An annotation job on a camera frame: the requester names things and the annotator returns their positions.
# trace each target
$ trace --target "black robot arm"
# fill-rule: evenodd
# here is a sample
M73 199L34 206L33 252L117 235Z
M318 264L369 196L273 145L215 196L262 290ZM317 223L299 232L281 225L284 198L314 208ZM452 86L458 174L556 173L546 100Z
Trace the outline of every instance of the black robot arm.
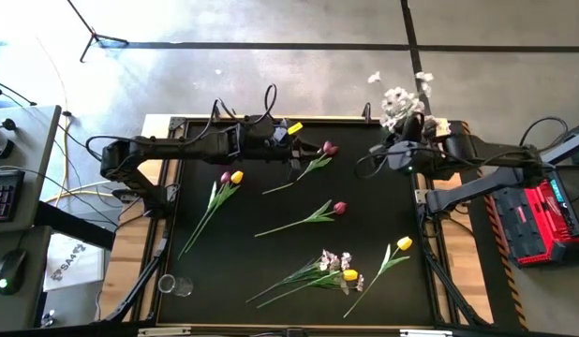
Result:
M115 191L116 197L133 194L143 199L147 216L162 218L170 213L167 190L152 184L138 166L150 159L198 159L209 164L228 165L235 160L288 162L289 179L299 174L301 163L320 156L319 146L307 143L288 131L287 120L270 115L245 117L226 128L210 127L195 139L136 137L118 139L102 149L100 174L129 190Z
M451 211L458 203L503 187L536 186L544 178L542 159L535 147L487 143L465 134L427 144L398 142L389 148L387 161L391 169L421 173L433 180L449 180L456 172L480 166L498 167L483 178L453 189L428 191L425 201L430 214Z

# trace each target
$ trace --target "clear glass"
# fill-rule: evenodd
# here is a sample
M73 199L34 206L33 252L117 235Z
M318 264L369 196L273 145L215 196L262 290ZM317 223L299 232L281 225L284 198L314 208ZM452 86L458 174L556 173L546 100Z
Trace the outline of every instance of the clear glass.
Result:
M158 290L163 294L185 297L189 296L194 290L194 283L189 277L175 277L171 274L164 274L158 280Z

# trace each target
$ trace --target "gray floor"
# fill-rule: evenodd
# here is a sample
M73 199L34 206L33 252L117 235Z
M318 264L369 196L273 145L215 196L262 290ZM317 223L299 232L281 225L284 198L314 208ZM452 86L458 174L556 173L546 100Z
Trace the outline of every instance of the gray floor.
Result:
M409 2L422 44L579 45L579 0ZM407 43L398 0L76 3L99 33L133 41ZM0 46L0 81L38 103L66 106L79 139L137 135L147 113L208 113L218 96L242 113L259 113L271 82L279 88L278 114L357 115L366 101L380 113L379 88L366 83L375 71L387 86L414 87L402 51L93 48L80 64L87 38L65 1L0 1L0 40L8 42ZM434 115L467 120L486 140L517 142L545 115L579 123L579 53L424 52L421 59L436 77ZM541 146L558 132L558 125L546 124L529 140ZM97 163L69 146L82 182L101 181ZM49 173L60 179L62 157L53 155ZM70 183L77 185L75 178ZM55 192L47 187L45 196ZM87 211L79 202L69 209ZM516 278L533 330L579 334L579 266L518 271ZM71 288L49 302L58 303L65 324L89 322L98 289Z

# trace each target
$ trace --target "yellow tulip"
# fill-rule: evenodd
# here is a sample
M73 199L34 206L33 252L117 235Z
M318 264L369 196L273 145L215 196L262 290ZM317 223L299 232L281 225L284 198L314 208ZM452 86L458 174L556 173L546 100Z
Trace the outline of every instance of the yellow tulip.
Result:
M412 245L412 239L409 237L404 237L404 238L398 240L398 247L401 250L407 250L410 248L411 245Z
M231 174L232 183L241 183L242 178L244 178L244 173L241 171L236 171L235 173Z
M344 271L344 280L346 281L354 281L358 278L358 272L355 270L345 270Z

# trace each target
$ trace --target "wooden table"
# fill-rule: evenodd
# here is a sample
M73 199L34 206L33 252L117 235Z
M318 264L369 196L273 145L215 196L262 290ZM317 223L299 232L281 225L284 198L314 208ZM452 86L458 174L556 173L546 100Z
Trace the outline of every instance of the wooden table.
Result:
M145 118L141 134L146 137L156 136L157 138L166 138L169 132L171 117L204 118L204 115L149 114ZM312 118L302 116L291 117L294 120ZM347 117L325 116L317 118L346 119ZM148 161L140 166L140 170L152 181L152 183L156 183L160 173L161 163L162 161L157 160ZM173 172L176 170L176 165L176 161L171 161L169 165L169 174L167 175L167 183L173 183ZM460 185L460 177L454 175L454 177L448 182L435 181L434 184L438 189L453 188ZM143 205L138 203L123 214L121 222L125 222L127 219L135 217L142 212ZM465 224L467 227L470 227L470 221L467 215L453 212L452 217L453 219ZM140 274L141 257L148 233L148 224L148 218L141 218L125 225L117 232L116 240L111 251L111 261L109 263L102 288L102 295L100 297L100 307L104 315L111 313L116 308L131 287L133 287L138 275ZM477 313L486 321L492 322L492 314L485 291L483 274L479 263L479 257L477 255L477 247L473 237L465 229L449 220L443 221L442 227L454 283L458 286L468 303L473 306ZM164 220L158 223L158 229L155 236L157 241L162 236L163 228ZM432 246L437 248L436 240L431 239L430 241ZM154 279L155 277L153 276L153 279L145 288L140 319L145 319L148 316L150 301L152 299L152 294L155 291ZM449 322L449 310L445 288L437 277L436 286L438 290L440 312L444 319Z

